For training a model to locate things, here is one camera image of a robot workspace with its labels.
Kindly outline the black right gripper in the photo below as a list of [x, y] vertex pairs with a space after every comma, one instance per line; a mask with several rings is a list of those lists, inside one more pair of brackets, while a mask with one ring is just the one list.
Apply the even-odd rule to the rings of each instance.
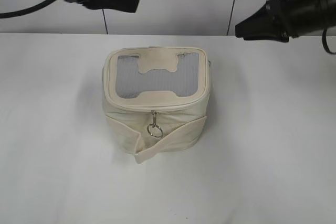
[[[289, 38], [298, 38], [304, 31], [295, 27], [290, 13], [297, 9], [301, 0], [268, 0], [257, 12], [235, 25], [235, 36], [244, 40], [272, 40], [288, 42]], [[265, 15], [268, 23], [264, 28]]]

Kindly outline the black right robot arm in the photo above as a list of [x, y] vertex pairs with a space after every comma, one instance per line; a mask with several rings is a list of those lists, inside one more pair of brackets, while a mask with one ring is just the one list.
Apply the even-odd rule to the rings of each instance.
[[235, 36], [247, 41], [288, 42], [335, 26], [335, 0], [267, 0], [235, 26]]

